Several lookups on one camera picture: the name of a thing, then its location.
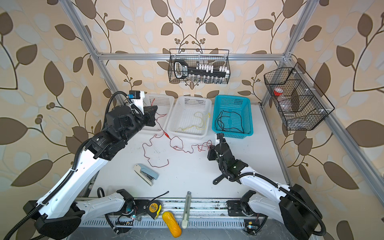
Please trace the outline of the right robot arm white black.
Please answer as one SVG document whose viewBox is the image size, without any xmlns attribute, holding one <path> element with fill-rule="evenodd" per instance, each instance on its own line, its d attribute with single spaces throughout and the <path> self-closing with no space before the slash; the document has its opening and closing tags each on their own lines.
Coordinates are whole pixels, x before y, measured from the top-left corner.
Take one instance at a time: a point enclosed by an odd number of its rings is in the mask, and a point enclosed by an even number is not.
<svg viewBox="0 0 384 240">
<path fill-rule="evenodd" d="M 236 159 L 227 143 L 209 146 L 208 160 L 216 161 L 222 173 L 214 185 L 227 179 L 251 188 L 241 198 L 244 215 L 261 214 L 275 219 L 298 240 L 327 233 L 321 211 L 302 186 L 281 184 L 261 175 Z"/>
</svg>

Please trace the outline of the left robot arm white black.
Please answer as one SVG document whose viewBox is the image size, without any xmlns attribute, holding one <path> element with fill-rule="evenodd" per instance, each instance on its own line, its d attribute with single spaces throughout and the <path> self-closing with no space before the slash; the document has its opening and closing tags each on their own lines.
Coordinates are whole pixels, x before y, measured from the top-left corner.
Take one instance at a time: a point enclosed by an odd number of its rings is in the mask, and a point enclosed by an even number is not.
<svg viewBox="0 0 384 240">
<path fill-rule="evenodd" d="M 87 202 L 76 202 L 79 193 L 91 179 L 128 144 L 145 126 L 156 124 L 157 106 L 144 106 L 145 93 L 117 91 L 111 97 L 123 95 L 127 102 L 113 109 L 106 108 L 104 127 L 85 140 L 75 153 L 74 163 L 66 175 L 43 197 L 24 206 L 26 216 L 5 236 L 6 240 L 33 219 L 39 236 L 63 240 L 83 222 L 109 213 L 119 212 L 132 200 L 125 190 Z"/>
</svg>

